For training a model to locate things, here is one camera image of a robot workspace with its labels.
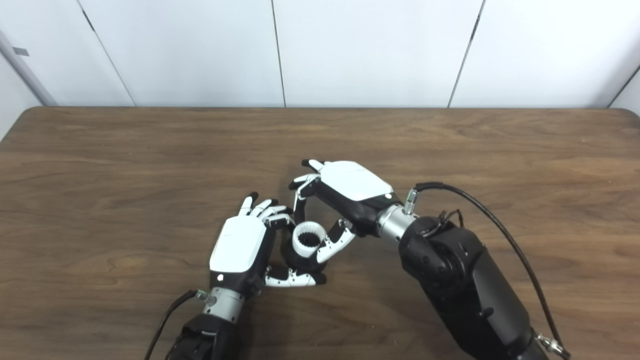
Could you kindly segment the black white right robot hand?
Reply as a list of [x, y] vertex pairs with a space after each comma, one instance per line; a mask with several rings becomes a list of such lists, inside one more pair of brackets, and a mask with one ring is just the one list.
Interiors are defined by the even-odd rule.
[[306, 202], [313, 197], [341, 216], [334, 237], [322, 240], [314, 253], [318, 264], [327, 262], [355, 237], [381, 237], [380, 217], [402, 202], [388, 182], [354, 161], [304, 159], [301, 164], [313, 173], [296, 177], [288, 185], [295, 192], [295, 223], [305, 221]]

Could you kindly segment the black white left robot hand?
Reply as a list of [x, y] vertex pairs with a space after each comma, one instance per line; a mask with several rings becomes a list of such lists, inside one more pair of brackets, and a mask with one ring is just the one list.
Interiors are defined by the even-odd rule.
[[254, 204], [258, 197], [251, 192], [238, 214], [224, 222], [209, 260], [211, 289], [231, 290], [250, 300], [264, 287], [326, 284], [324, 265], [294, 248], [293, 210], [277, 199]]

